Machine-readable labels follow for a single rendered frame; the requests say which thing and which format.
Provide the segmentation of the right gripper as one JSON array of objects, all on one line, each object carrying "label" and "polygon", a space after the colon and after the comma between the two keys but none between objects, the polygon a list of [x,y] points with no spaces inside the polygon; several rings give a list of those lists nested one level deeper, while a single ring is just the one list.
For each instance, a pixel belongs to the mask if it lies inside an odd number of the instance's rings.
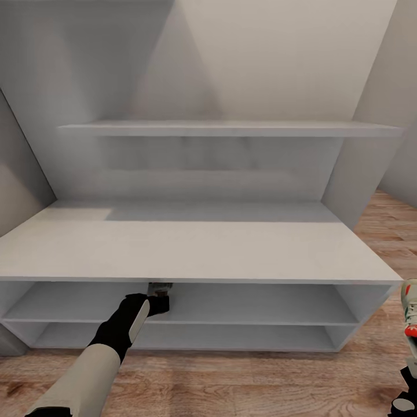
[{"label": "right gripper", "polygon": [[409,370],[407,368],[403,368],[400,370],[401,374],[404,378],[404,380],[406,381],[406,383],[408,384],[408,387],[410,389],[415,388],[417,389],[417,379],[414,378],[411,373],[409,372]]}]

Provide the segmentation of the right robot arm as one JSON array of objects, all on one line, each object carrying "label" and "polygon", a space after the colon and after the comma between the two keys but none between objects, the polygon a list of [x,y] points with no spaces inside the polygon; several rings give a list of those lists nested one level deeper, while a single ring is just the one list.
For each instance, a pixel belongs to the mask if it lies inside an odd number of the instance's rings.
[{"label": "right robot arm", "polygon": [[392,401],[391,414],[387,417],[417,417],[417,359],[406,357],[405,360],[407,368],[400,371],[409,389]]}]

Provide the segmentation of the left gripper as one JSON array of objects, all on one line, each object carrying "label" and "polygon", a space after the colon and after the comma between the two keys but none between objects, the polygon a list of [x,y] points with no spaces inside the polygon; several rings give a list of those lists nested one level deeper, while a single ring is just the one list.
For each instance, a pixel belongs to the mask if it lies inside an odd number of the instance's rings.
[{"label": "left gripper", "polygon": [[162,314],[170,310],[169,306],[169,296],[166,297],[150,297],[154,302],[154,310],[151,313],[151,316],[156,314]]}]

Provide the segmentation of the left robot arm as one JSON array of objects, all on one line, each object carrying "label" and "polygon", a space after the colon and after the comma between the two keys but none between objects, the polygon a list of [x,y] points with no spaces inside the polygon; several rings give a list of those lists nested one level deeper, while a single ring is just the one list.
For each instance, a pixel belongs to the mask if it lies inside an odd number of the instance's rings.
[{"label": "left robot arm", "polygon": [[158,297],[158,292],[172,289],[172,283],[150,283],[147,294],[127,294],[89,346],[23,417],[100,417],[145,319],[170,310],[169,296]]}]

